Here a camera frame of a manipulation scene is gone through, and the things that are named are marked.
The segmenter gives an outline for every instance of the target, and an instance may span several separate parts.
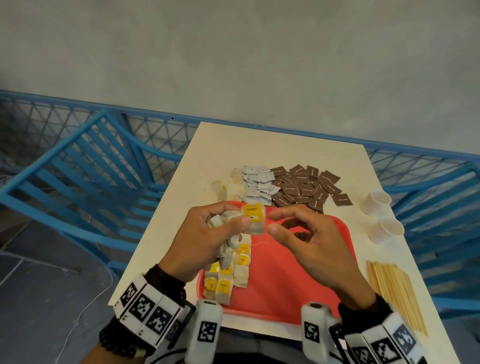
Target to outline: yellow tea bag tag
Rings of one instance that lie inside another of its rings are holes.
[[[250,246],[248,244],[240,244],[239,253],[250,255]]]
[[[228,279],[221,279],[218,283],[218,292],[219,293],[230,293],[230,281]]]
[[[252,222],[260,222],[264,220],[261,204],[249,204],[243,206],[243,214],[252,219]]]
[[[215,277],[208,277],[205,279],[205,289],[209,292],[216,291],[218,280]]]
[[[250,264],[250,256],[246,254],[240,254],[237,264],[239,266],[247,266],[248,264]]]
[[[210,272],[211,273],[217,273],[220,271],[220,263],[219,262],[215,262],[212,264],[212,267],[210,268]]]
[[[220,271],[220,273],[222,273],[225,276],[229,276],[230,274],[232,274],[232,269],[233,269],[233,265],[230,264],[228,269],[223,269],[223,270]]]

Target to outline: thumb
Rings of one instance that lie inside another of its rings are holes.
[[[297,255],[305,246],[305,243],[298,239],[292,232],[278,224],[270,224],[267,227],[268,233],[284,247],[288,248],[293,255]]]
[[[224,242],[230,236],[240,234],[247,230],[252,224],[252,219],[248,216],[233,218],[229,222],[213,228],[216,243]]]

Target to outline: hand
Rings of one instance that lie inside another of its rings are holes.
[[[249,217],[233,218],[218,228],[210,228],[207,220],[224,211],[239,211],[228,202],[192,207],[173,239],[167,254],[158,263],[166,273],[190,282],[207,264],[215,262],[215,254],[229,237],[247,230],[252,221]]]
[[[375,302],[375,293],[332,219],[303,205],[278,208],[267,217],[273,221],[291,218],[281,225],[270,224],[268,233],[293,253],[314,280],[335,291],[347,307],[366,308]],[[289,229],[296,226],[307,231],[293,234]]]

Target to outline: white cable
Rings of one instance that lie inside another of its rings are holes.
[[[78,321],[80,320],[80,316],[82,316],[82,313],[84,313],[84,311],[85,311],[98,297],[100,297],[100,296],[103,294],[103,292],[105,292],[106,290],[108,290],[108,289],[113,285],[113,276],[112,276],[112,273],[110,272],[110,269],[108,269],[108,268],[106,268],[106,269],[107,269],[108,274],[110,274],[110,285],[109,285],[107,288],[105,288],[102,292],[100,292],[98,295],[96,295],[95,298],[92,299],[92,301],[91,301],[91,302],[81,311],[81,313],[78,315],[78,317],[77,317],[77,319],[76,319],[76,321],[75,321],[75,324],[73,325],[72,329],[70,330],[70,332],[69,332],[68,335],[67,335],[67,339],[65,340],[65,343],[64,343],[64,345],[63,345],[63,348],[61,349],[60,354],[58,355],[58,357],[57,357],[57,359],[56,359],[56,361],[55,361],[55,364],[57,364],[57,363],[59,362],[60,357],[61,357],[61,355],[63,354],[63,351],[65,350],[65,347],[67,346],[68,339],[69,339],[70,335],[72,334],[73,329],[75,329],[75,327],[77,326]]]

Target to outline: red tray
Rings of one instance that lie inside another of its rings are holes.
[[[242,202],[232,202],[242,206]],[[276,207],[267,207],[271,211]],[[329,216],[347,243],[355,257],[350,232],[344,222]],[[292,231],[302,231],[300,227]],[[205,271],[200,272],[197,282],[198,298],[205,298]],[[298,264],[287,248],[277,243],[270,235],[252,235],[252,260],[248,287],[234,287],[230,306],[223,306],[229,314],[255,317],[268,321],[301,324],[300,309],[309,302],[317,301],[327,304],[335,316],[339,316],[337,306],[340,303],[337,295],[329,288],[315,282]]]

